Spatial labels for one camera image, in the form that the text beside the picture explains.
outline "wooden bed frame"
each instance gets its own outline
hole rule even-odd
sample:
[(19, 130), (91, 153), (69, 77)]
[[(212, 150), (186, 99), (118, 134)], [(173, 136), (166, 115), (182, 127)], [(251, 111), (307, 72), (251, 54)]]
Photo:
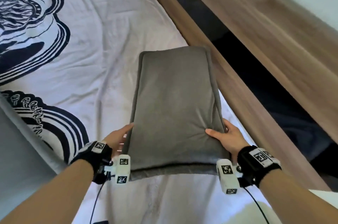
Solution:
[[(322, 105), (315, 105), (317, 103), (316, 100), (318, 100), (317, 97), (328, 99), (328, 101), (325, 103), (329, 104), (332, 103), (331, 100), (334, 97), (337, 97), (338, 94), (335, 96), (326, 95), (326, 91), (323, 90), (319, 92), (316, 91), (316, 95), (314, 93), (309, 95), (309, 91), (312, 92), (311, 89), (314, 90), (313, 86), (308, 85), (308, 81), (300, 78), (303, 78), (301, 75), (307, 75), (307, 72), (311, 71), (310, 67), (299, 68), (298, 65), (300, 64), (300, 60), (297, 57), (292, 59), (292, 57), (288, 55), (288, 53), (293, 51), (295, 51), (295, 53), (301, 52), (304, 58), (304, 55), (308, 54), (311, 50), (311, 53), (316, 53), (316, 51), (318, 51), (318, 55), (316, 56), (323, 60), (323, 56), (320, 56), (321, 53), (326, 53), (326, 56), (328, 56), (330, 53), (329, 49), (338, 49), (338, 47), (335, 48), (335, 45), (332, 41), (328, 41), (328, 37), (326, 37), (327, 40), (325, 43), (327, 44), (325, 47), (323, 47), (323, 49), (320, 48), (319, 44), (315, 43), (309, 47), (302, 48), (306, 42), (308, 43), (314, 37), (318, 40), (323, 40), (327, 34), (326, 32), (324, 35), (318, 34), (318, 31), (315, 30), (315, 33), (312, 35), (312, 37), (309, 37), (309, 32), (307, 29), (310, 27), (304, 27), (304, 20), (305, 18), (309, 17), (313, 21), (314, 17), (308, 13), (301, 13), (303, 19), (297, 20), (296, 22), (294, 20), (297, 18), (295, 15), (297, 12), (299, 14), (299, 11), (302, 10), (299, 8), (294, 8), (292, 5), (283, 5), (283, 9), (279, 10), (276, 14), (271, 12), (271, 10), (274, 9), (276, 5), (275, 2), (279, 2), (281, 0), (274, 0), (275, 2), (264, 0), (266, 1), (265, 4), (261, 3), (259, 0), (252, 0), (249, 3), (247, 3), (245, 0), (202, 1), (238, 37), (238, 39), (242, 41), (242, 43), (277, 78), (277, 80), (309, 112), (309, 114), (312, 115), (312, 117), (332, 136), (332, 138), (338, 138), (338, 136), (333, 136), (335, 134), (335, 129), (338, 129), (338, 127), (332, 129), (332, 126), (329, 122), (333, 122), (334, 120), (331, 118), (336, 114), (335, 109), (330, 110), (325, 108), (322, 111), (319, 111), (318, 109), (323, 107), (324, 103)], [(205, 34), (196, 25), (196, 23), (178, 3), (178, 1), (158, 0), (158, 2), (163, 6), (167, 14), (174, 21), (176, 27), (189, 45), (207, 45), (211, 48), (218, 87), (229, 106), (232, 108), (236, 116), (239, 118), (257, 145), (265, 148), (274, 154), (278, 159), (280, 159), (283, 170), (292, 175), (304, 187), (308, 189), (330, 191), (327, 184), (313, 169), (301, 152), (296, 148), (289, 137), (277, 125), (272, 116), (261, 105), (258, 99), (248, 89), (237, 73), (231, 68), (228, 62), (223, 58), (220, 52), (205, 36)], [(269, 16), (262, 16), (263, 12), (268, 13)], [(284, 14), (291, 12), (294, 14), (294, 16), (286, 16), (286, 18), (282, 19), (281, 15), (283, 12)], [(281, 30), (284, 27), (279, 27), (277, 23), (274, 23), (277, 21), (279, 22), (278, 24), (281, 24), (281, 26), (283, 25), (283, 22), (287, 22), (287, 25), (289, 25), (287, 28), (290, 30), (287, 30), (286, 28), (285, 30)], [(323, 28), (323, 24), (318, 21), (316, 22), (315, 28), (321, 30)], [(291, 62), (285, 63), (282, 61), (284, 57), (285, 60), (287, 57), (291, 58)], [(312, 57), (313, 56), (309, 57), (309, 59), (302, 59), (303, 62), (306, 62), (304, 65), (313, 64), (311, 62), (313, 61), (311, 59)], [(298, 74), (298, 77), (293, 78), (296, 67), (292, 66), (291, 63), (292, 65), (297, 65), (298, 72), (302, 72)], [(317, 84), (320, 82), (320, 79), (317, 79), (314, 82)]]

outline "gray pillow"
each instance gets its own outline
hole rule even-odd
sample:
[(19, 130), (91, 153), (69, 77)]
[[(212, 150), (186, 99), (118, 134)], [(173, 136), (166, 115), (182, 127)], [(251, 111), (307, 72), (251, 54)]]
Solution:
[(206, 128), (224, 132), (210, 52), (181, 47), (142, 52), (131, 122), (123, 153), (131, 158), (130, 180), (163, 174), (214, 174), (229, 159)]
[(31, 131), (0, 93), (0, 220), (66, 164)]

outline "bed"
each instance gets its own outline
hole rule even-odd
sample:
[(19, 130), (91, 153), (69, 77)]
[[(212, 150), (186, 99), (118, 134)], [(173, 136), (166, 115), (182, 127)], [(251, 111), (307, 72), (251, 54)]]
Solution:
[[(5, 50), (1, 58), (11, 61), (0, 67), (0, 90), (36, 135), (65, 162), (69, 163), (88, 141), (102, 140), (129, 122), (140, 52), (208, 45), (213, 52), (223, 117), (239, 127), (250, 144), (254, 141), (249, 133), (260, 136), (260, 142), (266, 140), (265, 148), (305, 186), (327, 190), (177, 1), (25, 0), (28, 5), (11, 1), (2, 1), (0, 7), (7, 13), (5, 24), (11, 30), (2, 38)], [(21, 13), (17, 21), (10, 16), (13, 6)], [(24, 56), (23, 50), (32, 54)], [(253, 120), (247, 125), (249, 133), (223, 95), (240, 105), (245, 123)], [(272, 135), (286, 144), (272, 147), (267, 140)], [(285, 146), (289, 151), (278, 148)], [(74, 223), (89, 221), (98, 190), (99, 186), (91, 184)], [(249, 191), (261, 202), (271, 223), (279, 223), (260, 191), (254, 187)], [(244, 209), (250, 213), (243, 214)], [(250, 216), (251, 223), (264, 220), (245, 191), (236, 197), (226, 196), (215, 176), (170, 175), (120, 188), (106, 184), (93, 223), (232, 223), (244, 221), (245, 216)]]

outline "wire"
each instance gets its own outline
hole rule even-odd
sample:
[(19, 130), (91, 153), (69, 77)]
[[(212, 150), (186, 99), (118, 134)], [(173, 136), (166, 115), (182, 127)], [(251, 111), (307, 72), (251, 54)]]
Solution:
[(260, 210), (261, 213), (263, 214), (263, 217), (265, 218), (265, 221), (267, 222), (267, 224), (270, 224), (269, 221), (268, 221), (268, 219), (266, 218), (264, 212), (262, 211), (261, 207), (259, 206), (259, 204), (258, 204), (257, 201), (255, 200), (255, 198), (252, 196), (252, 194), (250, 194), (250, 192), (249, 192), (246, 188), (244, 188), (244, 189), (249, 193), (249, 195), (250, 195), (250, 196), (252, 197), (252, 199), (255, 201), (256, 205), (257, 205), (258, 208), (259, 208), (259, 210)]
[(97, 202), (97, 199), (99, 198), (99, 194), (101, 192), (101, 189), (103, 188), (105, 182), (107, 181), (107, 179), (104, 181), (104, 183), (102, 184), (102, 186), (100, 187), (100, 190), (99, 190), (99, 193), (97, 193), (97, 197), (96, 197), (96, 200), (95, 200), (95, 203), (94, 203), (94, 207), (93, 207), (93, 212), (92, 212), (92, 216), (90, 217), (90, 222), (89, 224), (92, 224), (92, 219), (93, 219), (93, 215), (94, 215), (94, 210), (95, 210), (95, 206), (96, 206), (96, 202)]

